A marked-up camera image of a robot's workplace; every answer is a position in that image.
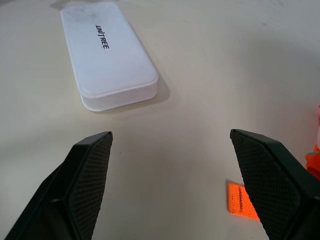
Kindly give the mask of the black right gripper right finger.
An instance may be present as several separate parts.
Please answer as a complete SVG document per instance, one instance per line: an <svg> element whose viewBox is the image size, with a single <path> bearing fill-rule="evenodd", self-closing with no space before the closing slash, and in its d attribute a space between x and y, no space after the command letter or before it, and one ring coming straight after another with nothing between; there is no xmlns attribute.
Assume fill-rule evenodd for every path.
<svg viewBox="0 0 320 240"><path fill-rule="evenodd" d="M277 140L241 129L230 139L269 240L320 240L320 180Z"/></svg>

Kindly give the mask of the white plastic Unitree box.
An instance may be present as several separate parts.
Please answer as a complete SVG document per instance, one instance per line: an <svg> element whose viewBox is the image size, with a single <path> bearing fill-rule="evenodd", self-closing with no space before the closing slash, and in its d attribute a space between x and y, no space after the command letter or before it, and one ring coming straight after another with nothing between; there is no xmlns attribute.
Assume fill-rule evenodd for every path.
<svg viewBox="0 0 320 240"><path fill-rule="evenodd" d="M88 110L156 96L157 69L115 3L69 6L60 14L77 90Z"/></svg>

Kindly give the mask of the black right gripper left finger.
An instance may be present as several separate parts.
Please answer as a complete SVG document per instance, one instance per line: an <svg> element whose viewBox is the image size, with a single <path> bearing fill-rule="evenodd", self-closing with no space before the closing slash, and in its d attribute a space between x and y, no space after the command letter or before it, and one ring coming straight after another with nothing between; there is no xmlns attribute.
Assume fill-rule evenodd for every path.
<svg viewBox="0 0 320 240"><path fill-rule="evenodd" d="M91 240L105 192L110 131L74 144L40 184L4 240Z"/></svg>

